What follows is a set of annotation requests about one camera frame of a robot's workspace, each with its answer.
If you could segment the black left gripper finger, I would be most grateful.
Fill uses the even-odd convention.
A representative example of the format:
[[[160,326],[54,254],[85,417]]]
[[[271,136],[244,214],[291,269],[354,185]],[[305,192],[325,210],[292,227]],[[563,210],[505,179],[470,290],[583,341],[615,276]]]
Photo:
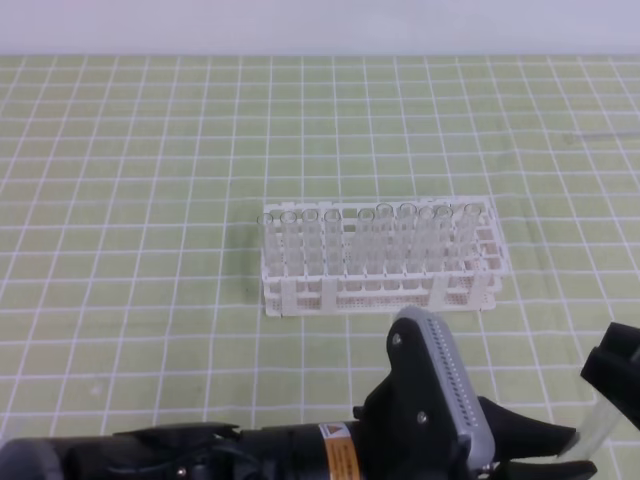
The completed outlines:
[[[576,429],[512,412],[485,397],[478,398],[495,443],[495,462],[560,454]]]
[[[534,464],[504,462],[479,479],[488,480],[589,480],[598,473],[596,465],[588,460],[565,463]]]

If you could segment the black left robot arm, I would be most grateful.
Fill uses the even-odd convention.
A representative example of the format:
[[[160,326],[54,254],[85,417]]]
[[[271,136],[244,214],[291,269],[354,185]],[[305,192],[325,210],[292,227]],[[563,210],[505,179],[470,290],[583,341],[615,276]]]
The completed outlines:
[[[416,306],[386,340],[387,376],[344,422],[241,429],[220,422],[96,437],[17,438],[5,479],[589,479],[587,459],[557,462],[570,427],[478,396],[451,332]]]

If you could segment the black grey left gripper body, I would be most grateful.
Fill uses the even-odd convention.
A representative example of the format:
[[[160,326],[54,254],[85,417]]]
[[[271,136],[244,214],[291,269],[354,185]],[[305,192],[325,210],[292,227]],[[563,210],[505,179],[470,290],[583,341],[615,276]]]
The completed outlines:
[[[495,442],[478,400],[455,395],[434,329],[444,323],[403,308],[386,340],[390,371],[353,410],[366,479],[476,479]]]

